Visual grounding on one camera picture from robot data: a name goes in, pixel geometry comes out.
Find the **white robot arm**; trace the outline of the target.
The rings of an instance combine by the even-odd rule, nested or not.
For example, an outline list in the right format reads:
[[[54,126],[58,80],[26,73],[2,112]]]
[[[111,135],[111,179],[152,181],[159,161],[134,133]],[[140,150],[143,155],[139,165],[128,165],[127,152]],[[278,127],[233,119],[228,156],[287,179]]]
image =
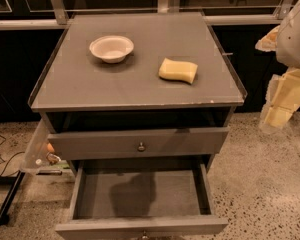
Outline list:
[[[300,69],[300,0],[280,25],[258,40],[255,48],[263,52],[274,51],[278,62]]]

